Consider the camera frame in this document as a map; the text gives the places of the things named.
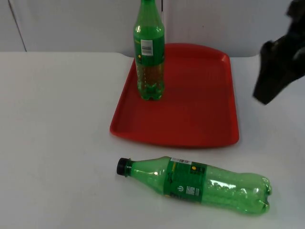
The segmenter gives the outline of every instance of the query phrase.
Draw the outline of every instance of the upright bottle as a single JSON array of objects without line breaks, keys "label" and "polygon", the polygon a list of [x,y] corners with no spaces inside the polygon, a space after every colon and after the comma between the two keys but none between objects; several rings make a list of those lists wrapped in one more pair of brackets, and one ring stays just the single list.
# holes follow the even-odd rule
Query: upright bottle
[{"label": "upright bottle", "polygon": [[141,0],[133,38],[139,93],[158,100],[164,91],[164,26],[155,0]]},{"label": "upright bottle", "polygon": [[270,182],[258,174],[234,173],[167,156],[145,161],[121,158],[117,174],[131,176],[159,194],[192,202],[248,214],[262,214],[269,209]]}]

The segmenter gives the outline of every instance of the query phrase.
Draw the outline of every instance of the red tray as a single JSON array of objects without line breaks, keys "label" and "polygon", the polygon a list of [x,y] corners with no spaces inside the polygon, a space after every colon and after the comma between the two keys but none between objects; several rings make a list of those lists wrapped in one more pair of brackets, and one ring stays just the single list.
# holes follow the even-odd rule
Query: red tray
[{"label": "red tray", "polygon": [[165,46],[164,95],[142,100],[133,61],[110,132],[133,141],[222,147],[239,140],[229,57],[193,44]]}]

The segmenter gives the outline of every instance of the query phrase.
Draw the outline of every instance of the bottle label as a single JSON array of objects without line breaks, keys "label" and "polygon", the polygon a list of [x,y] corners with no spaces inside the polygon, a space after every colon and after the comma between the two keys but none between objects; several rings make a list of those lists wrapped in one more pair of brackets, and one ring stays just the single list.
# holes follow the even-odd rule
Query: bottle label
[{"label": "bottle label", "polygon": [[153,40],[134,38],[135,60],[144,66],[155,66],[164,61],[164,36]]},{"label": "bottle label", "polygon": [[164,195],[201,203],[207,165],[171,158],[167,166]]}]

